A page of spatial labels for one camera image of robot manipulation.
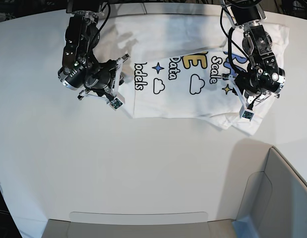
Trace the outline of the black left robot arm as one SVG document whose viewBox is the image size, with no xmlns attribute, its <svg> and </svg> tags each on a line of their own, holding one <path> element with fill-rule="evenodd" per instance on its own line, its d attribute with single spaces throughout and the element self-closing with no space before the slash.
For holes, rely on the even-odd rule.
<svg viewBox="0 0 307 238">
<path fill-rule="evenodd" d="M 227 35 L 229 64 L 237 74 L 233 77 L 236 92 L 243 96 L 247 93 L 257 100 L 265 93 L 279 96 L 285 84 L 285 72 L 278 64 L 272 52 L 272 39 L 260 24 L 265 13 L 259 0 L 222 0 L 222 14 L 226 14 L 232 27 Z M 233 63 L 233 31 L 244 30 L 242 52 L 249 61 L 247 71 L 242 71 Z"/>
</svg>

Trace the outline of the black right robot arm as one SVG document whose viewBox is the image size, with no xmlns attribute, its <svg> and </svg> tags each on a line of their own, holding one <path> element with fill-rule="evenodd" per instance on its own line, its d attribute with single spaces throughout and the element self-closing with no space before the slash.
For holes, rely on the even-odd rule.
<svg viewBox="0 0 307 238">
<path fill-rule="evenodd" d="M 116 60 L 100 63 L 93 50 L 100 41 L 101 27 L 98 27 L 99 13 L 111 12 L 107 0 L 69 0 L 66 12 L 71 14 L 65 31 L 65 47 L 62 54 L 62 66 L 58 79 L 70 90 L 82 88 L 78 99 L 87 95 L 104 97 L 108 102 L 116 99 L 119 86 L 123 84 L 121 76 L 123 63 L 128 54 Z"/>
</svg>

